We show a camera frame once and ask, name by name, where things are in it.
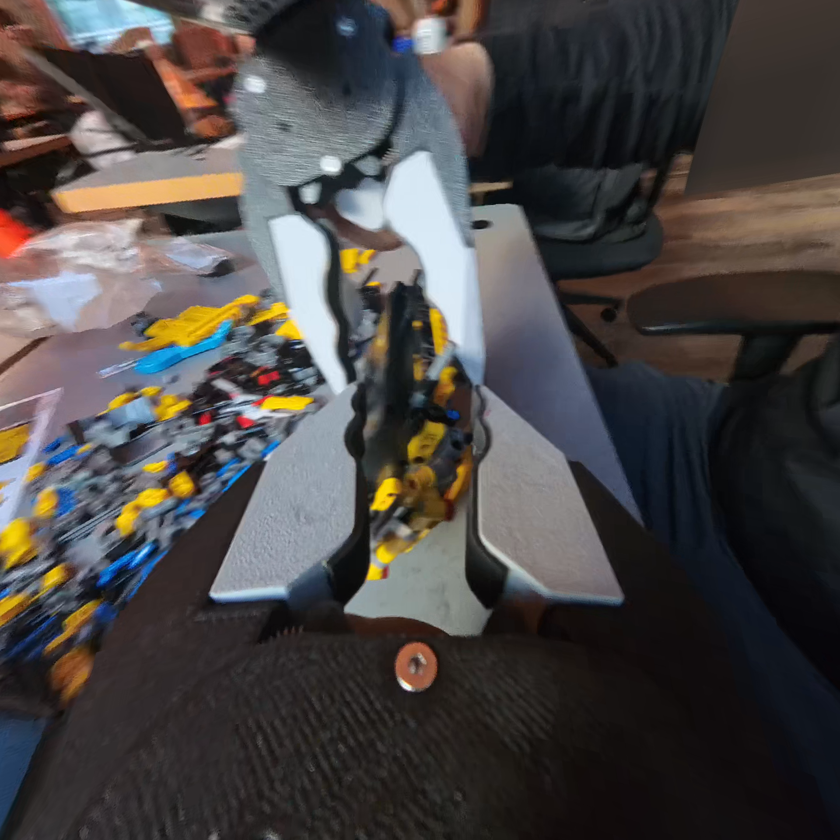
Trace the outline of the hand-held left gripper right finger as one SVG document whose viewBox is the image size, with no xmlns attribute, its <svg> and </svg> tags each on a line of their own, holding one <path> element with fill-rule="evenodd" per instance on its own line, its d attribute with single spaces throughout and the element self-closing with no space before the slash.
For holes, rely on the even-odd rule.
<svg viewBox="0 0 840 840">
<path fill-rule="evenodd" d="M 465 572 L 503 604 L 619 606 L 624 593 L 568 459 L 494 392 L 472 392 Z"/>
</svg>

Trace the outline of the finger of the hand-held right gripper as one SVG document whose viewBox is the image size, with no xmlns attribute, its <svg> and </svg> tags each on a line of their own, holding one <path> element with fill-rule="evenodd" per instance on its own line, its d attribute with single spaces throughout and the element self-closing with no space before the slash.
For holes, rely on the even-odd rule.
<svg viewBox="0 0 840 840">
<path fill-rule="evenodd" d="M 388 227 L 419 260 L 426 297 L 440 310 L 455 353 L 473 384 L 482 384 L 486 345 L 476 248 L 449 205 L 433 156 L 418 151 L 398 162 L 383 199 Z"/>
<path fill-rule="evenodd" d="M 335 395 L 356 381 L 352 311 L 344 300 L 339 240 L 329 224 L 299 213 L 268 223 L 286 303 L 326 385 Z"/>
</svg>

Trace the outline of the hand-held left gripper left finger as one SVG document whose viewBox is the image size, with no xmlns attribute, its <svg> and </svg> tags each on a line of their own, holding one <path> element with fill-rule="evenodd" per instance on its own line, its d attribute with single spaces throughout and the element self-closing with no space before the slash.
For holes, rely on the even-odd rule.
<svg viewBox="0 0 840 840">
<path fill-rule="evenodd" d="M 268 457 L 209 590 L 216 604 L 346 606 L 370 565 L 366 394 L 352 384 Z"/>
</svg>

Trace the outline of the black yellow toy block vehicle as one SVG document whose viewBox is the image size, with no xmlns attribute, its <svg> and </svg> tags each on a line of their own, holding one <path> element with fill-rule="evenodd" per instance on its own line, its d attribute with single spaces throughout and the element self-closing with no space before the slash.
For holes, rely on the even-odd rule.
<svg viewBox="0 0 840 840">
<path fill-rule="evenodd" d="M 473 464 L 473 384 L 420 269 L 390 290 L 370 276 L 361 294 L 372 328 L 357 368 L 373 582 L 455 515 Z"/>
</svg>

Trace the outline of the person's right forearm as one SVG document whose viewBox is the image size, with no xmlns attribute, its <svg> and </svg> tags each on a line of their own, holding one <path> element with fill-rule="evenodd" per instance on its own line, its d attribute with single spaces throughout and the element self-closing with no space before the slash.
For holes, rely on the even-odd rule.
<svg viewBox="0 0 840 840">
<path fill-rule="evenodd" d="M 697 146 L 737 1 L 504 2 L 478 180 L 545 165 L 653 168 Z"/>
</svg>

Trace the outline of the grey desk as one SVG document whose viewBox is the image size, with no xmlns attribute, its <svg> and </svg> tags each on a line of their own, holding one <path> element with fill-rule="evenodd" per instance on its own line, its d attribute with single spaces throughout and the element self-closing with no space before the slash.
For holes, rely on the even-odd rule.
<svg viewBox="0 0 840 840">
<path fill-rule="evenodd" d="M 517 207 L 479 208 L 476 218 L 488 223 L 476 237 L 486 388 L 564 453 L 616 575 L 618 560 L 607 547 L 608 538 L 617 535 L 619 526 L 635 525 L 637 508 L 537 246 Z M 185 535 L 156 567 L 133 606 L 144 609 L 149 604 L 152 616 L 162 618 L 165 597 L 177 597 L 195 602 L 202 616 L 215 618 L 227 616 L 235 606 L 271 608 L 278 603 L 221 605 L 209 596 L 258 479 L 256 467 Z M 439 525 L 415 550 L 397 558 L 385 581 L 364 583 L 349 602 L 349 613 L 417 620 L 447 634 L 477 635 L 490 610 L 466 579 L 468 501 L 453 521 Z M 503 605 L 524 607 L 527 618 L 537 620 L 547 607 Z"/>
</svg>

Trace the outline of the person's right hand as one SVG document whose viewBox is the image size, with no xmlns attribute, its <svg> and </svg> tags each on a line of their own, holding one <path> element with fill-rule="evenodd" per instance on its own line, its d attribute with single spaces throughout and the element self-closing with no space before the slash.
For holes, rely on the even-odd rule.
<svg viewBox="0 0 840 840">
<path fill-rule="evenodd" d="M 495 81 L 484 46 L 474 40 L 461 41 L 420 60 L 447 102 L 468 158 L 479 158 L 487 143 Z"/>
</svg>

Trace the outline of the pile of building block parts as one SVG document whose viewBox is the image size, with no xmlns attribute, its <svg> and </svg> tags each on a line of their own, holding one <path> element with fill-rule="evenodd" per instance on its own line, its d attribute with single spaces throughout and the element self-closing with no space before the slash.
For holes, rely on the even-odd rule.
<svg viewBox="0 0 840 840">
<path fill-rule="evenodd" d="M 159 374 L 133 370 L 225 322 L 217 349 Z M 69 705 L 154 567 L 329 399 L 288 306 L 269 289 L 169 318 L 141 311 L 130 323 L 138 338 L 120 345 L 127 362 L 101 373 L 126 371 L 127 384 L 107 402 L 84 400 L 46 434 L 2 525 L 3 712 L 45 717 Z"/>
</svg>

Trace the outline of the person's legs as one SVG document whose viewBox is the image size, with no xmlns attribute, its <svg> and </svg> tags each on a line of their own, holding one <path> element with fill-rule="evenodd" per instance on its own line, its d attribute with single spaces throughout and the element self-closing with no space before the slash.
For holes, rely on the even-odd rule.
<svg viewBox="0 0 840 840">
<path fill-rule="evenodd" d="M 780 757 L 838 836 L 838 338 L 754 382 L 584 371 L 644 525 L 718 614 Z"/>
</svg>

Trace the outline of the blue plastic toy part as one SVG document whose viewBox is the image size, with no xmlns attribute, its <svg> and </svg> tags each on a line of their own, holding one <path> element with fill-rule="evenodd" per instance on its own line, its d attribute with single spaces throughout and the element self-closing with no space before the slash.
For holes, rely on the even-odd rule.
<svg viewBox="0 0 840 840">
<path fill-rule="evenodd" d="M 149 353 L 134 363 L 133 370 L 139 375 L 157 375 L 167 371 L 181 362 L 220 347 L 227 340 L 230 328 L 231 324 L 225 322 L 209 338 L 191 347 L 171 346 Z"/>
</svg>

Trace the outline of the wooden table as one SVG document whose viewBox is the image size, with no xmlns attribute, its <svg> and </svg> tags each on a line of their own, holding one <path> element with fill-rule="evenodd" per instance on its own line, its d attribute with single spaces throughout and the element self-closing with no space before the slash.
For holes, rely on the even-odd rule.
<svg viewBox="0 0 840 840">
<path fill-rule="evenodd" d="M 238 150 L 143 152 L 132 159 L 53 189 L 65 214 L 155 207 L 237 197 L 244 178 Z"/>
</svg>

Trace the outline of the loose clear plastic bag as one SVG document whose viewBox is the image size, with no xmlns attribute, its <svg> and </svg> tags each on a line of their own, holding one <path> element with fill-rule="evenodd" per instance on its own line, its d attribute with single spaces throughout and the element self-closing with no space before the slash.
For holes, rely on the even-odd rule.
<svg viewBox="0 0 840 840">
<path fill-rule="evenodd" d="M 141 312 L 169 275 L 222 277 L 223 248 L 184 237 L 145 238 L 141 221 L 63 224 L 2 258 L 1 332 L 21 340 L 82 333 Z"/>
</svg>

